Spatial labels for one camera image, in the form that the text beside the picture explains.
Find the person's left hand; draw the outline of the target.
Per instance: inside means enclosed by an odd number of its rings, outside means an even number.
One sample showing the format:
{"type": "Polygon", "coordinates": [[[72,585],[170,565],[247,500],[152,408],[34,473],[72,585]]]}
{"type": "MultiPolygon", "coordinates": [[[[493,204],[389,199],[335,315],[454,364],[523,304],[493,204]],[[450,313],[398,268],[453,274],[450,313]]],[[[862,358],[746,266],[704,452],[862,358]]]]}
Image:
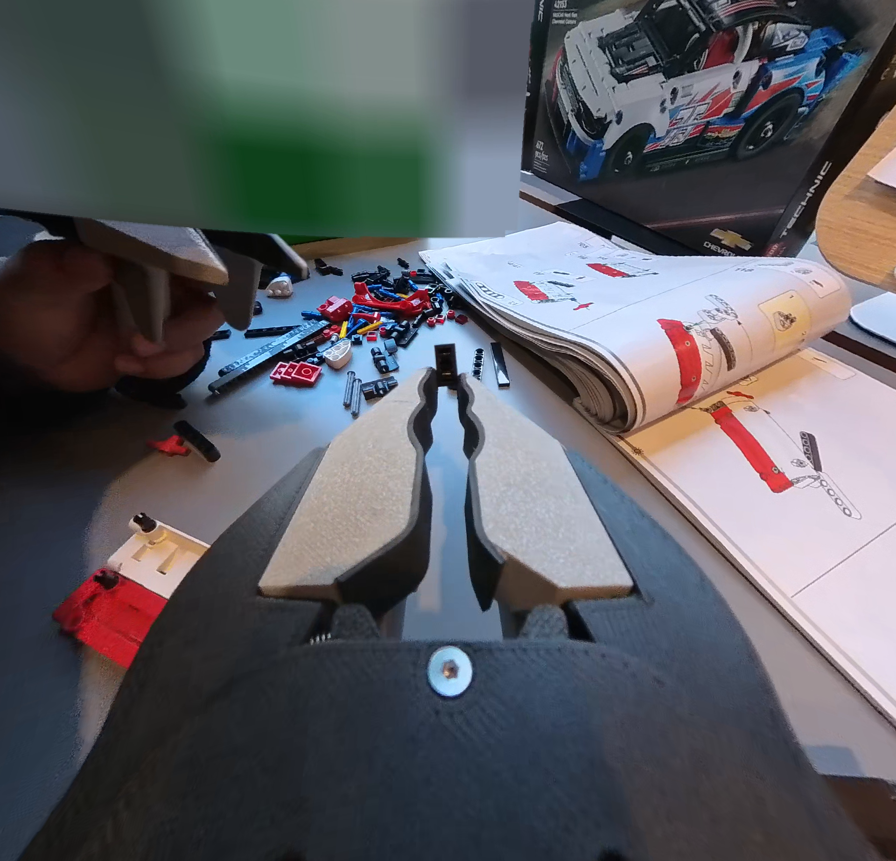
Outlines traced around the person's left hand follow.
{"type": "Polygon", "coordinates": [[[118,377],[185,374],[222,325],[215,300],[173,279],[160,342],[119,328],[111,281],[115,259],[74,242],[28,244],[2,265],[1,351],[50,387],[90,392],[118,377]]]}

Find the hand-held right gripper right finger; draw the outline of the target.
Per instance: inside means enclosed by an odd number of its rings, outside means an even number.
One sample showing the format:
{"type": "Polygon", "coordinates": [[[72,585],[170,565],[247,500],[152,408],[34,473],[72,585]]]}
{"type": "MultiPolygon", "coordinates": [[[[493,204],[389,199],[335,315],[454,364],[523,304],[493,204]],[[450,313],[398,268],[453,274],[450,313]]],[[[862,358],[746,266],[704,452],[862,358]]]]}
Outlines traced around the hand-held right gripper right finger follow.
{"type": "Polygon", "coordinates": [[[620,598],[633,579],[564,447],[478,380],[459,377],[469,575],[483,610],[620,598]]]}

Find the pile of small brick pieces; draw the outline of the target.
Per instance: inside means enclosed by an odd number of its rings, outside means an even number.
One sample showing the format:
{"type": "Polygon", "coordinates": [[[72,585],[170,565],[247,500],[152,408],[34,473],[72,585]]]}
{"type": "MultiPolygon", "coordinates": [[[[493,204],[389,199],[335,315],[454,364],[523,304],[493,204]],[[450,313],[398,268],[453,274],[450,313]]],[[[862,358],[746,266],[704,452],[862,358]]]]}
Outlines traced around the pile of small brick pieces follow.
{"type": "Polygon", "coordinates": [[[318,307],[298,313],[300,321],[247,329],[247,339],[282,338],[331,345],[393,339],[400,348],[426,327],[469,321],[460,296],[425,265],[399,258],[395,273],[383,264],[351,273],[351,292],[332,295],[318,307]]]}

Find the grey desk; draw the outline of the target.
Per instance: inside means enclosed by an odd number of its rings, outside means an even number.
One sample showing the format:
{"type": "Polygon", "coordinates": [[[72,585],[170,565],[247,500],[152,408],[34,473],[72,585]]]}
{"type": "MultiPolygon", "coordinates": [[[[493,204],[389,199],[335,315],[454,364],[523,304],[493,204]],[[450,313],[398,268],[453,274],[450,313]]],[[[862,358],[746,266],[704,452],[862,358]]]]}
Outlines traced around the grey desk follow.
{"type": "MultiPolygon", "coordinates": [[[[558,376],[504,341],[505,402],[580,453],[639,503],[707,573],[745,626],[813,765],[894,780],[894,727],[644,475],[567,404],[558,376]]],[[[311,390],[255,375],[209,399],[206,375],[180,411],[111,398],[95,414],[2,435],[2,856],[16,857],[70,784],[124,670],[64,637],[56,605],[126,538],[137,511],[212,543],[308,452],[343,430],[342,378],[311,390]],[[220,451],[146,446],[185,419],[220,451]]]]}

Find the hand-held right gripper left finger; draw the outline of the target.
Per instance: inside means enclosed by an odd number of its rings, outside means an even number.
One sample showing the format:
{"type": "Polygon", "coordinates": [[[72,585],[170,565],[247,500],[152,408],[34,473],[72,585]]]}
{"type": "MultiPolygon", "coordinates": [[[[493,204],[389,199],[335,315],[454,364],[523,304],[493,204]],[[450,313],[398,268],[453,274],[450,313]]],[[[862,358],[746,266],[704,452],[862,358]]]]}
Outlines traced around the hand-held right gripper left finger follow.
{"type": "Polygon", "coordinates": [[[258,584],[265,598],[401,605],[424,578],[437,376],[431,367],[336,436],[323,453],[258,584]]]}

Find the red brick panel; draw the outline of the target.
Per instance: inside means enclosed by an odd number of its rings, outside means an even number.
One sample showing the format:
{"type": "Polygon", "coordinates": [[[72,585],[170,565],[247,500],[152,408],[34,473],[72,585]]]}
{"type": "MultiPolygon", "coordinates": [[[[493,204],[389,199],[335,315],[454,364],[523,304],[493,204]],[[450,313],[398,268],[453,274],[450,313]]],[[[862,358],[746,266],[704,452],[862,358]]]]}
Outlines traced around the red brick panel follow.
{"type": "Polygon", "coordinates": [[[103,589],[93,580],[95,573],[55,609],[52,619],[62,632],[128,668],[167,600],[122,575],[118,586],[103,589]]]}

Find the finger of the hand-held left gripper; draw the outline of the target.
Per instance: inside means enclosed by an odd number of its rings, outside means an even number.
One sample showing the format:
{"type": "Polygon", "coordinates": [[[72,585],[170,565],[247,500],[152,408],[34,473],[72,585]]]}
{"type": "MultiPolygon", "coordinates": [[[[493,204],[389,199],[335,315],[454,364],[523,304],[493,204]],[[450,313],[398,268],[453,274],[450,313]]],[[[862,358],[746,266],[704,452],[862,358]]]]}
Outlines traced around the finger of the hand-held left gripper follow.
{"type": "Polygon", "coordinates": [[[78,238],[95,251],[198,282],[229,282],[227,267],[197,229],[87,217],[74,217],[73,225],[78,238]]]}

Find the open instruction booklet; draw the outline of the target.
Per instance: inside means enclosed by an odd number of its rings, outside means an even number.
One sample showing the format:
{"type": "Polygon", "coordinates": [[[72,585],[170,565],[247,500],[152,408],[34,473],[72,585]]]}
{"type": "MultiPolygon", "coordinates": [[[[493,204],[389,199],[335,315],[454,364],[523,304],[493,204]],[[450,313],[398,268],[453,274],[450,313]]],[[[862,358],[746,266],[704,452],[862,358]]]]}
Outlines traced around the open instruction booklet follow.
{"type": "Polygon", "coordinates": [[[574,385],[701,532],[887,718],[895,712],[895,393],[810,344],[843,279],[664,257],[555,222],[420,259],[574,385]]]}

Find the toy car set box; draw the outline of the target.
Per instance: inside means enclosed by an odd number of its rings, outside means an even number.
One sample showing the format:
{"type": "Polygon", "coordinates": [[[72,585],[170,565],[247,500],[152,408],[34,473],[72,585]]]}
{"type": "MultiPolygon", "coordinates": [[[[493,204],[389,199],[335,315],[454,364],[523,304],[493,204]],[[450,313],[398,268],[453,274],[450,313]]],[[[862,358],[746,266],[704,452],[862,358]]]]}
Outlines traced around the toy car set box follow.
{"type": "Polygon", "coordinates": [[[894,0],[535,0],[521,167],[645,245],[795,257],[893,58],[894,0]]]}

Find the long black beam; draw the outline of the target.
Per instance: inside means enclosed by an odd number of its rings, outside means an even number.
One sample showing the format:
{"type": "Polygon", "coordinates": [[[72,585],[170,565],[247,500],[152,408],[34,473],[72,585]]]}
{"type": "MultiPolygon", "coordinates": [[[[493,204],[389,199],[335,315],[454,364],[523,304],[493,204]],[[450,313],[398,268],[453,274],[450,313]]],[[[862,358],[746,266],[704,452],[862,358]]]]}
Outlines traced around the long black beam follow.
{"type": "Polygon", "coordinates": [[[257,349],[226,364],[218,371],[218,377],[211,381],[207,389],[211,394],[219,394],[229,389],[236,382],[256,370],[258,367],[279,359],[297,343],[318,338],[327,326],[321,321],[305,322],[297,327],[274,337],[257,349]]]}

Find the white flat base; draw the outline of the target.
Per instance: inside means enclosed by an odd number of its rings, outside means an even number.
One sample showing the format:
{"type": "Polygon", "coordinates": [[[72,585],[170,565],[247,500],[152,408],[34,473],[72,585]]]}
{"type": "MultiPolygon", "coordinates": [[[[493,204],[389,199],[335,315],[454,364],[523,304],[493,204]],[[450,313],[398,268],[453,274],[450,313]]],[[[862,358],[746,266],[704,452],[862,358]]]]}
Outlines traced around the white flat base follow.
{"type": "Polygon", "coordinates": [[[883,293],[853,306],[849,319],[868,334],[895,345],[895,294],[883,293]]]}

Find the wooden board stand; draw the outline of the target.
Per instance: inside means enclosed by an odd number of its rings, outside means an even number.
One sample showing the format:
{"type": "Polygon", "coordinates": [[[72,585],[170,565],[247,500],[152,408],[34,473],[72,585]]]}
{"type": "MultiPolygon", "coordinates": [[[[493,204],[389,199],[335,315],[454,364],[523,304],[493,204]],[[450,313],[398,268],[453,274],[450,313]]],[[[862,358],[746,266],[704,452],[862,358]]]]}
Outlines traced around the wooden board stand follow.
{"type": "Polygon", "coordinates": [[[895,190],[872,171],[894,150],[891,110],[823,197],[815,218],[816,242],[840,273],[895,291],[895,190]]]}

